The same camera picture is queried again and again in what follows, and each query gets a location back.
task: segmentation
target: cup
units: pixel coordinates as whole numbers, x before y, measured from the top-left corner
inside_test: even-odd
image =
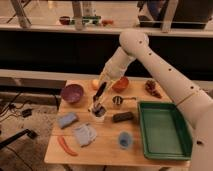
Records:
[[[120,148],[126,150],[133,144],[133,138],[128,132],[121,132],[118,137],[118,143]]]
[[[92,109],[92,115],[96,122],[104,122],[106,109],[100,104]]]

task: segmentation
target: blue sponge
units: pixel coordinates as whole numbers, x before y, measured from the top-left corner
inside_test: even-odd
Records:
[[[58,118],[58,125],[61,129],[65,128],[66,126],[70,125],[74,121],[77,121],[78,117],[75,113],[70,112],[64,116],[60,116]]]

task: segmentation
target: red object on shelf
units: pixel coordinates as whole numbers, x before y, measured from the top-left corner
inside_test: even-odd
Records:
[[[69,16],[62,16],[59,18],[59,21],[62,25],[69,25],[70,24],[70,17]]]
[[[108,24],[113,25],[114,21],[113,20],[102,20],[101,23],[103,24],[103,26],[106,26]]]

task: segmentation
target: green plastic tray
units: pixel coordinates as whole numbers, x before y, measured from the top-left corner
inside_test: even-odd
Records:
[[[138,103],[144,156],[150,159],[189,160],[192,138],[173,103]]]

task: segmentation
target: toy carrot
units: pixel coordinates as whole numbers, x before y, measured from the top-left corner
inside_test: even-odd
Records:
[[[64,151],[65,151],[66,153],[68,153],[68,154],[71,155],[71,156],[77,156],[77,155],[78,155],[76,152],[72,151],[72,150],[68,147],[68,145],[67,145],[67,143],[66,143],[66,141],[65,141],[65,139],[64,139],[63,136],[59,135],[59,136],[57,137],[57,140],[58,140],[58,143],[60,144],[60,146],[64,149]]]

